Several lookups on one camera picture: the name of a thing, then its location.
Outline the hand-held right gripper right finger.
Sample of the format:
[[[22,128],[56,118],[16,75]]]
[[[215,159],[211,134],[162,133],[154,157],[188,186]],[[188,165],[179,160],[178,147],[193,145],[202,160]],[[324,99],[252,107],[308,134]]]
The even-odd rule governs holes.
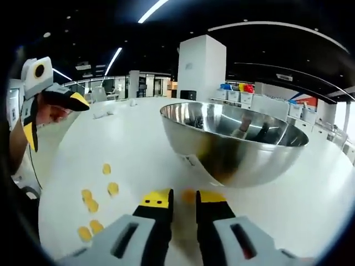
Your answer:
[[[197,241],[204,265],[311,265],[285,249],[247,217],[237,217],[217,192],[196,192]]]

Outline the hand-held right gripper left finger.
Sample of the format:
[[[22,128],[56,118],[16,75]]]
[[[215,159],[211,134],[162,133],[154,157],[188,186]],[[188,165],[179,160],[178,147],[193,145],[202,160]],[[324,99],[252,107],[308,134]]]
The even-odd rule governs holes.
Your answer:
[[[58,265],[164,265],[174,212],[171,188],[143,197],[133,214],[125,214],[93,237],[89,248],[57,261]]]

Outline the person's left hand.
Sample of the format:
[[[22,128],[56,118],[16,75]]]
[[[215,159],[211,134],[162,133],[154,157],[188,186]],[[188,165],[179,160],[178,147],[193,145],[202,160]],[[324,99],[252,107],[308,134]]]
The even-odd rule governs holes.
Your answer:
[[[65,109],[60,106],[50,105],[44,100],[41,94],[37,97],[38,112],[36,116],[37,125],[50,124],[53,122],[60,122],[66,119],[72,110]]]

